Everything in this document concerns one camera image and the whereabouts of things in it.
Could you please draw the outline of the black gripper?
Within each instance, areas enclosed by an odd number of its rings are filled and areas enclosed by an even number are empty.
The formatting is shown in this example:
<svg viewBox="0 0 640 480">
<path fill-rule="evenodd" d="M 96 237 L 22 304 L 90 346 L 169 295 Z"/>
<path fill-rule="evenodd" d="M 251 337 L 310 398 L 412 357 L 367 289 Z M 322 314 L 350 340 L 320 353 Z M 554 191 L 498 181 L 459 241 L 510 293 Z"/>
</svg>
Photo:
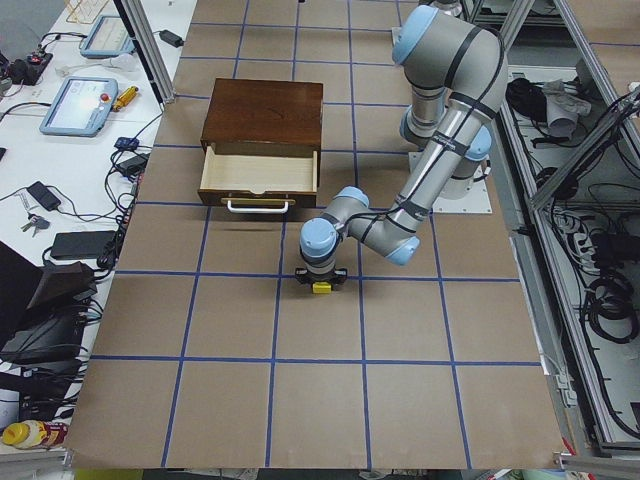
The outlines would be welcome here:
<svg viewBox="0 0 640 480">
<path fill-rule="evenodd" d="M 295 279 L 303 285 L 314 285 L 316 283 L 328 283 L 331 286 L 342 285 L 348 278 L 346 268 L 332 269 L 331 271 L 317 273 L 306 268 L 296 268 Z"/>
</svg>

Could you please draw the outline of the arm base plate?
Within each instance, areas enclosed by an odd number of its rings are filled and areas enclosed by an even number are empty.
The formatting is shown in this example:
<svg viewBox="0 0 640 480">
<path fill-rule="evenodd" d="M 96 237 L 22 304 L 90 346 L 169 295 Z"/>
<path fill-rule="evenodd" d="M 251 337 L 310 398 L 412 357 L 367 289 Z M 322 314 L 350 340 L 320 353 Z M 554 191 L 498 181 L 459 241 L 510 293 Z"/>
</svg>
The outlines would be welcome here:
<svg viewBox="0 0 640 480">
<path fill-rule="evenodd" d="M 434 201 L 434 213 L 443 214 L 492 214 L 492 206 L 482 177 L 490 171 L 489 155 L 479 160 L 463 158 Z"/>
</svg>

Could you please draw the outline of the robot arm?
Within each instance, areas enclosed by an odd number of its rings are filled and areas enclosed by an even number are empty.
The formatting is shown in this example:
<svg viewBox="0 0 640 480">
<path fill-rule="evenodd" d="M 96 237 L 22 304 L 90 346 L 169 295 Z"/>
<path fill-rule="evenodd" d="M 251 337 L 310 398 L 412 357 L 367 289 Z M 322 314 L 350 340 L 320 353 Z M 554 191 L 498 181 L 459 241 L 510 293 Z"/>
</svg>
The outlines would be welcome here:
<svg viewBox="0 0 640 480">
<path fill-rule="evenodd" d="M 421 147 L 419 159 L 388 210 L 371 210 L 366 194 L 348 186 L 303 224 L 304 265 L 295 271 L 303 285 L 345 282 L 336 251 L 348 237 L 393 264 L 407 264 L 420 245 L 418 227 L 505 97 L 508 60 L 501 35 L 438 8 L 420 5 L 411 12 L 392 59 L 412 87 L 401 126 L 407 140 Z"/>
</svg>

